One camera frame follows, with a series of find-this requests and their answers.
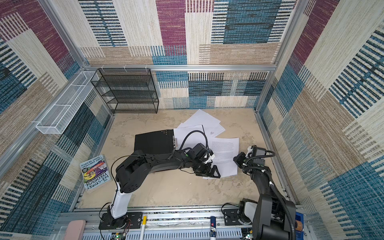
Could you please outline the printed paper sheet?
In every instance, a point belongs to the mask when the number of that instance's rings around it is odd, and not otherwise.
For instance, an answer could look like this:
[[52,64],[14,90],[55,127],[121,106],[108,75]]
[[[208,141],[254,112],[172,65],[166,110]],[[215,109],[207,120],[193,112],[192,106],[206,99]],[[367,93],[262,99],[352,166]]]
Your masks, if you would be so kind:
[[217,166],[221,178],[238,174],[238,166],[233,159],[239,154],[239,146],[239,138],[209,139],[209,147],[215,155],[213,164]]
[[[196,126],[192,126],[192,127],[184,127],[184,128],[177,128],[177,129],[173,129],[174,131],[174,139],[175,139],[175,148],[176,150],[178,150],[185,137],[192,131],[195,131],[195,130],[198,130],[198,131],[201,131],[201,132],[204,132],[204,127],[202,125],[196,125]],[[186,140],[186,142],[184,143],[182,149],[185,149],[185,148],[194,148],[197,144],[203,144],[204,146],[206,146],[206,139],[204,137],[203,134],[201,133],[192,133]]]

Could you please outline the white paper sheet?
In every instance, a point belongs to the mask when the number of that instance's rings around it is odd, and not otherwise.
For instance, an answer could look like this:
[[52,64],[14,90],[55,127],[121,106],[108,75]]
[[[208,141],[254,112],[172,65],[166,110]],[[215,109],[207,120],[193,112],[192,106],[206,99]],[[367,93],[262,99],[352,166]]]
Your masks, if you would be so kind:
[[203,110],[198,110],[188,120],[186,120],[184,123],[181,123],[178,128],[195,127],[201,125],[207,137],[214,138],[225,131],[225,128],[220,125],[220,122],[220,120],[204,112]]

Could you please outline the orange folder black inside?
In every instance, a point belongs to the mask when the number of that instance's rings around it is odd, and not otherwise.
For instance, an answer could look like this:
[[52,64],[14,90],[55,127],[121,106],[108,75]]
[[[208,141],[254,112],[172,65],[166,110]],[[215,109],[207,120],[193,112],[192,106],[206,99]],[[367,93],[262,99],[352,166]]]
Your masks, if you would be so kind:
[[188,153],[192,148],[182,149],[187,138],[192,133],[201,133],[206,139],[206,147],[209,148],[209,141],[204,132],[195,130],[190,132],[184,139],[181,147],[176,150],[173,130],[162,130],[135,135],[134,153],[139,155],[166,155],[176,152]]

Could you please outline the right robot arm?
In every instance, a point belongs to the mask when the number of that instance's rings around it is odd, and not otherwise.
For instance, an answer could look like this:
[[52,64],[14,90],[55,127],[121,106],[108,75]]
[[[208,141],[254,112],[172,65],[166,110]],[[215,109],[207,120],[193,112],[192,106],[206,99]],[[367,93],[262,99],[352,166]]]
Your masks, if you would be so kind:
[[253,240],[295,240],[296,206],[278,190],[271,169],[262,165],[262,157],[248,158],[241,152],[234,162],[249,175],[259,191],[256,203],[244,201],[239,207],[239,220],[252,223]]

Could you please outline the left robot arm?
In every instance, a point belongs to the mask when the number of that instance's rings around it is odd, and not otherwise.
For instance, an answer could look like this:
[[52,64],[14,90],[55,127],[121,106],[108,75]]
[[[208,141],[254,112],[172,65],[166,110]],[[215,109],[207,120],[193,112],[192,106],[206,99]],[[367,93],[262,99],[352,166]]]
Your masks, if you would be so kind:
[[[187,139],[195,133],[204,136],[205,144],[198,143],[193,148],[185,148]],[[117,220],[124,220],[127,217],[131,194],[142,185],[150,173],[191,168],[193,174],[198,177],[219,179],[221,174],[218,167],[213,164],[213,159],[214,153],[209,148],[208,138],[200,130],[189,132],[181,146],[169,154],[149,155],[141,150],[133,152],[116,168],[115,197],[102,220],[109,225]]]

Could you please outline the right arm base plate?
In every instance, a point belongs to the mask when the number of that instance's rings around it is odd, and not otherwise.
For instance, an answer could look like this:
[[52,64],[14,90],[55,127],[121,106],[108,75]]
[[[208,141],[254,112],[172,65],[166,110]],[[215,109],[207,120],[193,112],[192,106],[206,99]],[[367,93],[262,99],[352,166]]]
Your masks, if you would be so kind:
[[223,209],[225,226],[251,225],[252,221],[245,215],[239,216],[239,211],[235,209]]

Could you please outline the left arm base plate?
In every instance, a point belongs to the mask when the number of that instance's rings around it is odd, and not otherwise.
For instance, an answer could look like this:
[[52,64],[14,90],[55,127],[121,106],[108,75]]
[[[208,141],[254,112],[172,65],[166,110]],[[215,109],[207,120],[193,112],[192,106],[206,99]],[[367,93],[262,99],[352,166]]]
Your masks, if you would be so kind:
[[112,214],[107,212],[102,215],[99,230],[127,230],[139,229],[143,220],[142,212],[128,212],[124,216],[114,219]]

